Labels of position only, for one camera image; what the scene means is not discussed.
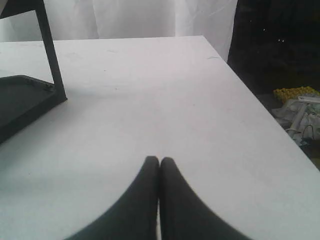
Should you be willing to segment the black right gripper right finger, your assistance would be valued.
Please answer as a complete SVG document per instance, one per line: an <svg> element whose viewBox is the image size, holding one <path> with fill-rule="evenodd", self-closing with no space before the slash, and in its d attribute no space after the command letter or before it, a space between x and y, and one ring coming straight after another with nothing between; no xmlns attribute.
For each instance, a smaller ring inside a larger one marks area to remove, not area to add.
<svg viewBox="0 0 320 240"><path fill-rule="evenodd" d="M162 159L159 174L159 214L163 240L249 239L203 203L172 158Z"/></svg>

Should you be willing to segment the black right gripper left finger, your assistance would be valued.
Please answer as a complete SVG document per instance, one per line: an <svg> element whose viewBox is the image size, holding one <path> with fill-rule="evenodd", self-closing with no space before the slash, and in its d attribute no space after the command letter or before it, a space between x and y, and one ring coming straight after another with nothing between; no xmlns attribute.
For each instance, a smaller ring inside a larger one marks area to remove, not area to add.
<svg viewBox="0 0 320 240"><path fill-rule="evenodd" d="M69 240L156 240L159 160L148 156L122 196Z"/></svg>

